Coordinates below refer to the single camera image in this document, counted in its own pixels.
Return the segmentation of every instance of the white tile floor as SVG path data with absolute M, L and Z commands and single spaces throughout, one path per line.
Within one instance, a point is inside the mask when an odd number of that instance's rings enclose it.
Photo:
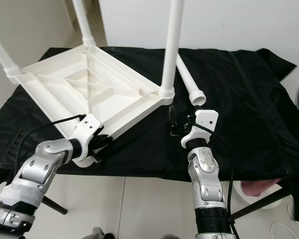
M 89 15 L 92 33 L 98 46 L 106 46 L 102 18 L 97 6 Z M 81 44 L 76 32 L 65 47 Z M 228 183 L 222 183 L 227 194 Z M 81 239 L 93 227 L 101 227 L 118 239 L 160 239 L 174 234 L 181 239 L 193 239 L 196 234 L 192 207 L 191 185 L 186 182 L 157 178 L 100 177 L 57 175 L 47 196 L 66 207 L 61 215 L 41 205 L 29 239 Z M 232 211 L 247 203 L 233 191 Z M 241 239 L 270 239 L 270 226 L 281 222 L 290 227 L 299 238 L 299 227 L 289 217 L 285 198 L 276 208 L 258 210 L 236 221 Z M 276 239 L 292 239 L 282 227 L 274 229 Z

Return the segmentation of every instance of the black cloth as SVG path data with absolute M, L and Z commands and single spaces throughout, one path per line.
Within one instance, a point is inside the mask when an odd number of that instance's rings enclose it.
M 50 48 L 45 59 L 65 48 Z M 104 51 L 160 85 L 164 50 L 105 47 Z M 299 178 L 299 111 L 279 83 L 295 65 L 262 49 L 221 51 L 180 49 L 198 87 L 207 96 L 205 109 L 219 113 L 216 132 L 235 156 L 235 180 Z M 193 112 L 188 92 L 178 72 L 175 105 L 179 122 Z M 13 168 L 18 143 L 31 129 L 48 123 L 48 118 L 19 86 L 0 110 L 0 182 Z M 186 151 L 179 137 L 169 135 L 168 106 L 148 117 L 105 147 L 98 156 L 101 165 L 79 168 L 63 165 L 58 173 L 159 177 L 190 181 Z M 61 138 L 55 127 L 34 133 L 21 155 L 33 153 L 45 140 Z M 211 137 L 209 146 L 220 166 L 220 180 L 229 180 L 230 161 L 221 142 Z

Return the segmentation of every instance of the metal tripod leg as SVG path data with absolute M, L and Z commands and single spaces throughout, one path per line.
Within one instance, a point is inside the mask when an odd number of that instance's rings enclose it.
M 63 215 L 68 213 L 67 209 L 65 209 L 64 207 L 60 206 L 59 204 L 57 204 L 56 202 L 52 201 L 51 199 L 49 199 L 45 196 L 42 199 L 42 203 L 47 205 L 48 207 L 58 211 L 59 213 L 61 213 Z
M 279 199 L 282 199 L 290 194 L 291 194 L 291 192 L 288 189 L 285 189 L 285 188 L 279 189 L 278 191 L 260 199 L 259 201 L 233 213 L 231 215 L 231 219 L 232 220 L 238 219 L 238 218 L 240 218 L 244 215 L 247 215 L 249 213 L 252 213 L 264 206 L 274 203 L 275 201 L 278 201 Z

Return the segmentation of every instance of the gray floor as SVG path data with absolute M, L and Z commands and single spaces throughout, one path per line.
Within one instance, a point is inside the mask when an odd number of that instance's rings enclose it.
M 106 46 L 97 7 L 90 12 L 89 22 L 97 45 Z M 75 29 L 65 47 L 82 44 L 77 23 Z M 223 182 L 223 187 L 226 194 L 228 183 Z M 164 234 L 193 239 L 196 234 L 190 183 L 157 178 L 56 175 L 47 195 L 69 212 L 61 215 L 41 205 L 27 234 L 29 239 L 81 239 L 93 227 L 101 227 L 118 239 L 160 239 Z M 287 213 L 289 202 L 290 197 L 274 209 L 258 210 L 238 219 L 236 228 L 240 238 L 270 239 L 274 222 L 284 223 L 299 237 L 299 227 Z M 233 191 L 232 211 L 245 206 L 247 203 Z M 274 229 L 274 236 L 293 238 L 282 227 Z

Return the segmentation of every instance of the pink object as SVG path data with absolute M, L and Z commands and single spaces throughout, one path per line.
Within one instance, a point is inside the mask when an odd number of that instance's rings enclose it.
M 281 179 L 270 179 L 262 181 L 241 181 L 241 189 L 246 196 L 259 197 L 261 193 L 278 183 Z

